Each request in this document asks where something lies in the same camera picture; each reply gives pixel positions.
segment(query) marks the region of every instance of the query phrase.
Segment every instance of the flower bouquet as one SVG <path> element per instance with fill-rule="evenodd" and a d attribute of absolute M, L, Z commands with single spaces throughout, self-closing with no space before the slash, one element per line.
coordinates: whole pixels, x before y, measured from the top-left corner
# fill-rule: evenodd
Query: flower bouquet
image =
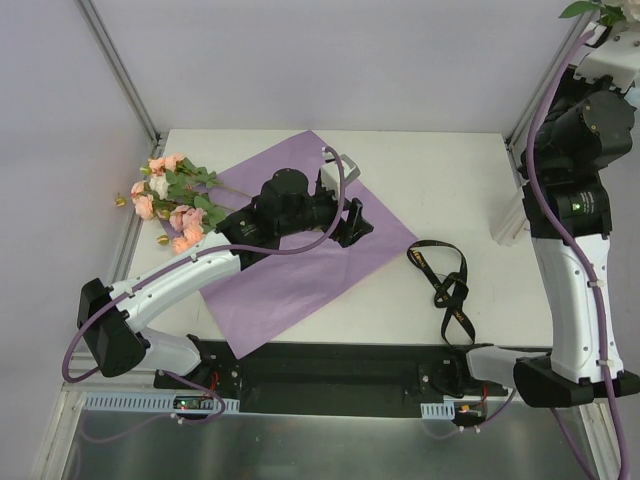
<path fill-rule="evenodd" d="M 220 187 L 249 196 L 231 188 L 217 179 L 216 172 L 196 167 L 185 155 L 176 153 L 168 157 L 151 158 L 140 168 L 147 177 L 131 188 L 131 200 L 136 213 L 143 220 L 168 221 L 180 233 L 173 240 L 168 235 L 158 237 L 158 243 L 168 245 L 174 253 L 180 253 L 198 243 L 218 222 L 224 220 L 224 210 L 231 210 L 214 203 L 207 189 Z M 116 198 L 116 206 L 126 205 L 127 199 Z"/>

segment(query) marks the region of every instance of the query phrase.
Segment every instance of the pink rose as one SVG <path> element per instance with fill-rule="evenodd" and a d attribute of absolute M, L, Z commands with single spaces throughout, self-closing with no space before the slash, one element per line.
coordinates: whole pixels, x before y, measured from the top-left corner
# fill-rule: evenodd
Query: pink rose
<path fill-rule="evenodd" d="M 171 241 L 171 250 L 176 255 L 182 253 L 189 248 L 189 244 L 184 237 L 176 237 Z"/>
<path fill-rule="evenodd" d="M 190 223 L 187 228 L 184 229 L 184 238 L 190 247 L 193 247 L 196 243 L 204 238 L 204 230 L 198 223 Z"/>
<path fill-rule="evenodd" d="M 133 203 L 136 206 L 136 213 L 143 220 L 151 220 L 154 217 L 153 197 L 151 195 L 138 195 L 133 198 Z"/>
<path fill-rule="evenodd" d="M 164 173 L 164 158 L 160 157 L 156 160 L 149 159 L 149 167 L 151 172 L 156 175 Z"/>
<path fill-rule="evenodd" d="M 206 214 L 207 212 L 205 212 L 201 208 L 192 208 L 184 214 L 184 217 L 182 217 L 182 226 L 184 228 L 187 228 L 192 223 L 200 225 L 202 223 L 202 217 L 204 217 Z"/>
<path fill-rule="evenodd" d="M 184 226 L 182 225 L 182 217 L 190 208 L 191 207 L 189 205 L 180 205 L 171 212 L 169 223 L 176 232 L 181 232 L 183 230 Z"/>
<path fill-rule="evenodd" d="M 131 187 L 131 196 L 135 197 L 136 195 L 140 195 L 142 192 L 144 192 L 144 184 L 144 180 L 140 180 L 139 182 L 134 183 L 133 187 Z"/>
<path fill-rule="evenodd" d="M 180 162 L 184 162 L 186 157 L 181 153 L 174 153 L 173 155 L 169 155 L 164 159 L 164 168 L 167 170 L 171 170 L 172 172 L 176 171 L 176 166 Z"/>

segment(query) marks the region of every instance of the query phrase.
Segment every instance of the red wire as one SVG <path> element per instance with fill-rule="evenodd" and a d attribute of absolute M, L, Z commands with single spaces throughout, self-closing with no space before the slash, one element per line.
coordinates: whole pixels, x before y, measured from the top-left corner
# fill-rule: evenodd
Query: red wire
<path fill-rule="evenodd" d="M 219 379 L 220 377 L 218 376 L 218 372 L 213 372 L 213 375 L 211 375 L 211 386 L 209 387 L 209 390 L 212 392 L 216 390 L 216 385 L 218 385 Z M 202 398 L 211 398 L 211 395 L 203 395 Z"/>

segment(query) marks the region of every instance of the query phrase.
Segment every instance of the white rose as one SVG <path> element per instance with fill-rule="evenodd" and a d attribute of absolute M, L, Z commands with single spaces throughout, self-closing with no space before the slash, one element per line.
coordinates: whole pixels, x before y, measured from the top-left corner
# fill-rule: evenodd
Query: white rose
<path fill-rule="evenodd" d="M 158 193 L 158 197 L 160 200 L 166 200 L 167 194 L 169 192 L 169 182 L 167 182 L 167 176 L 162 175 L 153 175 L 151 180 L 149 180 L 149 187 L 154 192 Z"/>
<path fill-rule="evenodd" d="M 640 0 L 605 0 L 612 7 L 622 8 L 622 13 L 627 17 L 627 22 L 640 21 Z"/>

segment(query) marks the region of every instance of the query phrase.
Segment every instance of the flower stem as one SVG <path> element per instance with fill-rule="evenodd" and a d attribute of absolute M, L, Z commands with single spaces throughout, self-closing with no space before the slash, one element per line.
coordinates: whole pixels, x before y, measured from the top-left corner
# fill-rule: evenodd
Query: flower stem
<path fill-rule="evenodd" d="M 222 204 L 220 204 L 220 203 L 214 203 L 213 205 L 215 205 L 216 207 L 220 207 L 220 208 L 222 208 L 223 210 L 228 210 L 228 211 L 230 211 L 230 212 L 235 212 L 235 211 L 236 211 L 235 209 L 233 209 L 233 208 L 231 208 L 231 207 L 227 207 L 226 205 L 222 205 Z"/>
<path fill-rule="evenodd" d="M 230 187 L 230 186 L 228 186 L 228 185 L 225 185 L 225 184 L 224 184 L 224 183 L 222 183 L 222 182 L 220 182 L 220 183 L 216 183 L 216 184 L 214 185 L 214 187 L 224 188 L 225 190 L 228 190 L 228 191 L 230 191 L 230 192 L 237 193 L 237 194 L 239 194 L 239 195 L 244 195 L 245 197 L 252 198 L 252 197 L 251 197 L 251 195 L 249 195 L 248 193 L 244 193 L 244 192 L 243 192 L 243 191 L 241 191 L 241 190 L 238 190 L 238 189 L 232 188 L 232 187 Z"/>

